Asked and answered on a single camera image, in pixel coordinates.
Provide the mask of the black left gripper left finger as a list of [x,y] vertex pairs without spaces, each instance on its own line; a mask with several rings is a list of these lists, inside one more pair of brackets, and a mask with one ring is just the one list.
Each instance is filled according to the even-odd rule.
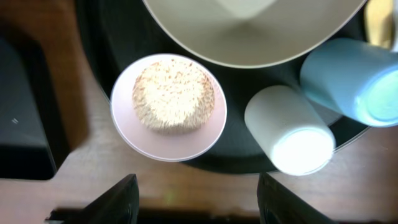
[[45,223],[136,224],[138,213],[137,177],[129,174],[84,209],[53,210]]

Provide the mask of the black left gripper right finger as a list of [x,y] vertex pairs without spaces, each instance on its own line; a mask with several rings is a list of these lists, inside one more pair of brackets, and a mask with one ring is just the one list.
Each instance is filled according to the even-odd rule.
[[257,186],[261,224],[335,224],[269,174],[261,173]]

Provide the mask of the small pink bowl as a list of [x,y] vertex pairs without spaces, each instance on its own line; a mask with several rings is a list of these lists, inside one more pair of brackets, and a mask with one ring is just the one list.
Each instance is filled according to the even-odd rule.
[[111,92],[111,115],[121,137],[159,161],[196,158],[219,140],[226,98],[215,76],[176,54],[154,54],[130,64]]

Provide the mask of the cooked rice pile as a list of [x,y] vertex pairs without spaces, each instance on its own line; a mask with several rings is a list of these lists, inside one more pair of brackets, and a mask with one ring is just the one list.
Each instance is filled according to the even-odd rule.
[[140,122],[150,130],[182,134],[209,120],[215,91],[207,73],[192,62],[161,60],[136,78],[132,102]]

